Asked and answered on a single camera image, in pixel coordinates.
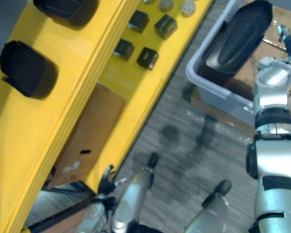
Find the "yellow panel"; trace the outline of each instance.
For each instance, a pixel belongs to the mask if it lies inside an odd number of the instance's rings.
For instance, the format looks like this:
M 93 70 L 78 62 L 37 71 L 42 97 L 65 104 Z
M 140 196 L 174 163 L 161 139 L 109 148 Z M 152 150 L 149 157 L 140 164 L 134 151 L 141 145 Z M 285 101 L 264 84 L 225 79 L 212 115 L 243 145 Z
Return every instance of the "yellow panel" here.
M 24 228 L 20 233 L 30 233 L 31 231 L 28 228 Z
M 138 10 L 146 12 L 150 18 L 145 30 L 139 33 L 127 28 L 122 35 L 135 47 L 131 57 L 126 61 L 112 55 L 99 78 L 104 85 L 121 95 L 127 101 L 127 106 L 86 179 L 86 183 L 95 191 L 108 165 L 119 168 L 212 0 L 195 1 L 196 11 L 190 17 L 184 17 L 180 12 L 183 2 L 174 1 L 173 8 L 168 12 L 160 11 L 158 1 L 140 4 Z M 155 23 L 164 14 L 170 15 L 178 23 L 178 29 L 167 40 L 159 37 L 154 29 Z M 159 54 L 152 70 L 136 62 L 143 47 L 156 50 Z
M 0 71 L 0 233 L 19 232 L 139 0 L 101 0 L 74 30 L 29 1 L 10 40 L 21 40 L 59 67 L 43 100 L 3 82 Z

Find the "gray carpet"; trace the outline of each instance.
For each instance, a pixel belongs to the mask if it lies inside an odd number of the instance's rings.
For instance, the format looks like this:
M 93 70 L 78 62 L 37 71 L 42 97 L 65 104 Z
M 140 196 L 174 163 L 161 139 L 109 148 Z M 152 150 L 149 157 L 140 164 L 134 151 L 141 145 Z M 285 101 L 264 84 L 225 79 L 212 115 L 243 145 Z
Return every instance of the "gray carpet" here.
M 227 232 L 247 232 L 253 222 L 257 182 L 245 171 L 250 138 L 195 109 L 182 97 L 188 84 L 186 64 L 227 2 L 213 1 L 117 176 L 132 178 L 151 152 L 160 154 L 140 222 L 165 233 L 183 232 L 202 209 L 203 200 L 224 179 L 233 185 L 226 196 L 230 210 Z M 116 196 L 124 188 L 119 187 Z

